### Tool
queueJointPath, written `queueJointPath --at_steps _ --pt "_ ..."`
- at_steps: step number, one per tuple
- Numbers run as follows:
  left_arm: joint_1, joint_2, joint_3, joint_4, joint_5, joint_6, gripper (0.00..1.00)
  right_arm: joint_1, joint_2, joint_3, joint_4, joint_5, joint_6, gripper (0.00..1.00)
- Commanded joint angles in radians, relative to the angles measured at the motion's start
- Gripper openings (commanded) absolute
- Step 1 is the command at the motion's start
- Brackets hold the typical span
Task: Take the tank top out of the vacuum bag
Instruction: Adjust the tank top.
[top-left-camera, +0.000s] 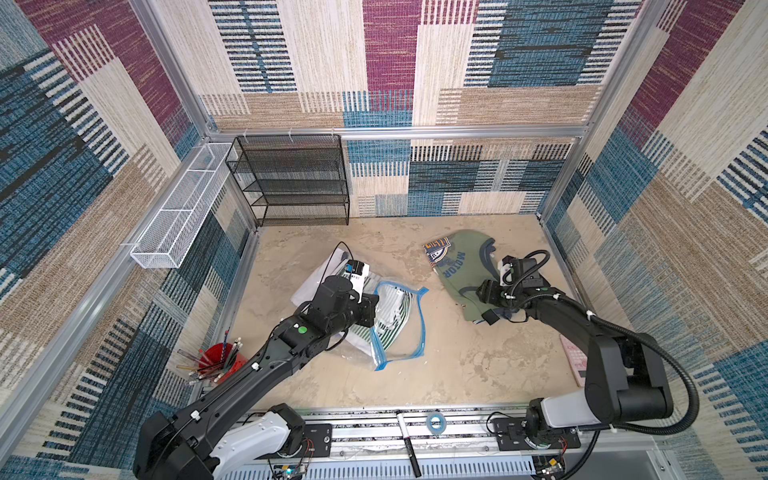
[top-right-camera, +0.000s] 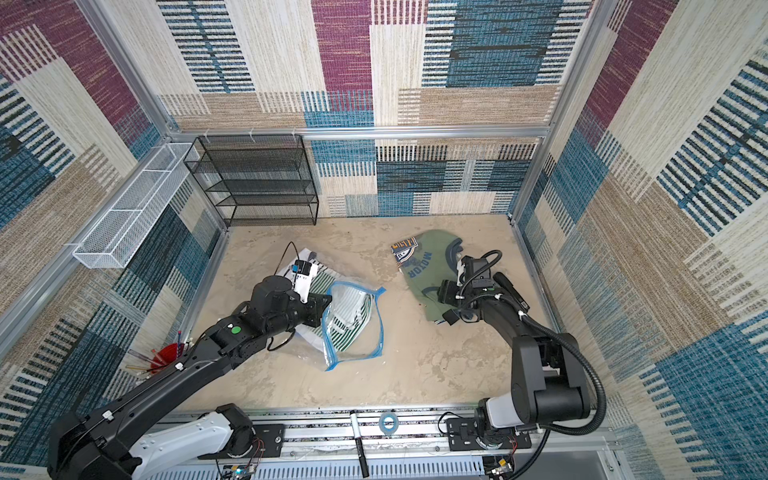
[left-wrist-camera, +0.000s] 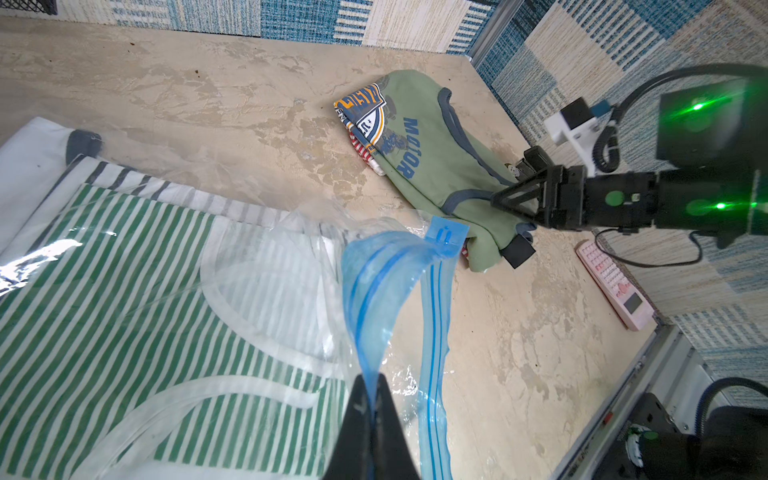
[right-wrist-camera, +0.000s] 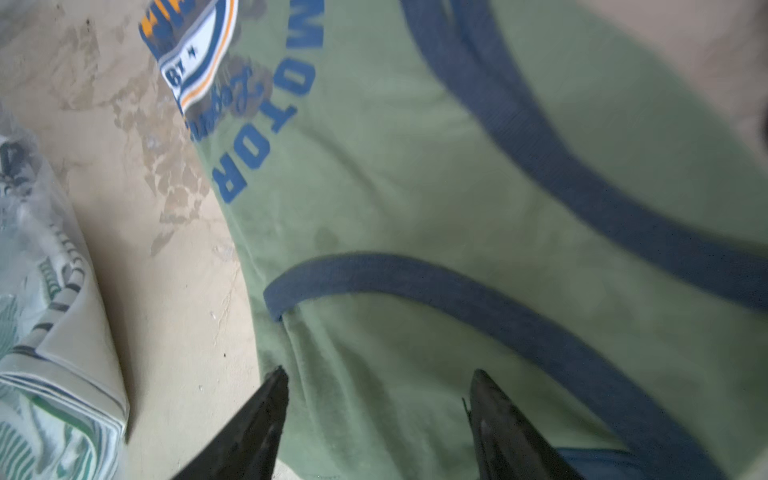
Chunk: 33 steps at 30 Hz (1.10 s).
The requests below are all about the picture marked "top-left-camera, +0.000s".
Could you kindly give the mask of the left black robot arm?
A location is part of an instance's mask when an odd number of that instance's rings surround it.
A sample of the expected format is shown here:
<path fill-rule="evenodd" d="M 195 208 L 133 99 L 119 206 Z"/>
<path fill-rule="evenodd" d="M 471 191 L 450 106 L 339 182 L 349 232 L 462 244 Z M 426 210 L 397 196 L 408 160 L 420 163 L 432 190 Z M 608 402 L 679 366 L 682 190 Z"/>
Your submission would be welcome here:
<path fill-rule="evenodd" d="M 229 378 L 189 406 L 166 417 L 157 412 L 141 426 L 133 474 L 138 479 L 213 479 L 224 467 L 222 444 L 255 403 L 353 325 L 371 327 L 379 302 L 353 283 L 331 275 L 313 299 L 280 321 L 268 339 Z"/>

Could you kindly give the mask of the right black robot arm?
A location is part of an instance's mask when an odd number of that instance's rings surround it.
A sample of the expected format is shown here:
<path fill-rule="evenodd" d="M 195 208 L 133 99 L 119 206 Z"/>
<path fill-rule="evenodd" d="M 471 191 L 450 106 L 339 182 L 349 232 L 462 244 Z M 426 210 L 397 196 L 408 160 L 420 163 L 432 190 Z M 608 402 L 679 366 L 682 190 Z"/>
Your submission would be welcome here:
<path fill-rule="evenodd" d="M 534 399 L 524 431 L 534 443 L 548 443 L 570 429 L 610 428 L 669 436 L 690 428 L 700 398 L 692 376 L 650 335 L 599 317 L 552 286 L 541 274 L 536 253 L 507 256 L 502 271 L 476 289 L 488 305 L 482 318 L 493 324 L 524 312 L 563 336 L 587 357 L 585 384 L 577 392 Z"/>

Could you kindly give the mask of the green white striped garment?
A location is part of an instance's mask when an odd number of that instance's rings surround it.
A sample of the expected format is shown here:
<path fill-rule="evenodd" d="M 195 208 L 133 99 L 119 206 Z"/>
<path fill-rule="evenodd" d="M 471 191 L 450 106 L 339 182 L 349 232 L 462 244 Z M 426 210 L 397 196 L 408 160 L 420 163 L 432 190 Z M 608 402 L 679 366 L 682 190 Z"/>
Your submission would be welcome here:
<path fill-rule="evenodd" d="M 381 363 L 384 359 L 411 357 L 420 346 L 421 327 L 418 313 L 418 292 L 372 273 L 366 280 L 364 292 L 380 297 L 372 328 L 353 325 L 347 341 Z"/>

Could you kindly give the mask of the clear vacuum bag blue zipper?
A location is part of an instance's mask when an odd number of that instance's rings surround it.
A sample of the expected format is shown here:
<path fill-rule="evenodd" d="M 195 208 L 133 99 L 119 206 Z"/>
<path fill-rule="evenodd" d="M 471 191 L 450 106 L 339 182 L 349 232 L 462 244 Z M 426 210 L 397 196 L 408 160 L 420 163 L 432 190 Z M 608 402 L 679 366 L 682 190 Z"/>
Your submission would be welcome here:
<path fill-rule="evenodd" d="M 320 282 L 331 275 L 350 280 L 358 292 L 378 297 L 372 325 L 352 324 L 332 334 L 329 348 L 333 353 L 375 371 L 424 355 L 426 322 L 421 303 L 428 293 L 426 288 L 410 288 L 389 275 L 380 275 L 340 243 L 292 295 L 291 302 L 299 313 L 308 312 Z"/>

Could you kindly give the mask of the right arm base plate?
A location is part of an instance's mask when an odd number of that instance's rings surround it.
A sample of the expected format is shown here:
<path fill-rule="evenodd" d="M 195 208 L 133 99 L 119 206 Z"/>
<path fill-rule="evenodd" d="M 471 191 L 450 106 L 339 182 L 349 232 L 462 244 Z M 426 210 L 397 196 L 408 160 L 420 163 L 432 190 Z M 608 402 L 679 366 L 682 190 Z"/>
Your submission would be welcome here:
<path fill-rule="evenodd" d="M 522 417 L 492 416 L 488 427 L 496 437 L 498 449 L 502 452 L 579 449 L 582 441 L 575 429 L 558 429 L 540 432 L 537 436 L 526 434 Z"/>

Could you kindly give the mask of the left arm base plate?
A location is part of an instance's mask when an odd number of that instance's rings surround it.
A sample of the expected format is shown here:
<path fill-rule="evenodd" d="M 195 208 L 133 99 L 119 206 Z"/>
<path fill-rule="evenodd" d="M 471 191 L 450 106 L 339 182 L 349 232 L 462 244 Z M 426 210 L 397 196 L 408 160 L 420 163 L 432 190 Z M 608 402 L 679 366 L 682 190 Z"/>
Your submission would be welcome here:
<path fill-rule="evenodd" d="M 310 423 L 301 431 L 289 434 L 278 456 L 298 459 L 326 458 L 330 456 L 332 440 L 333 426 L 330 423 Z"/>

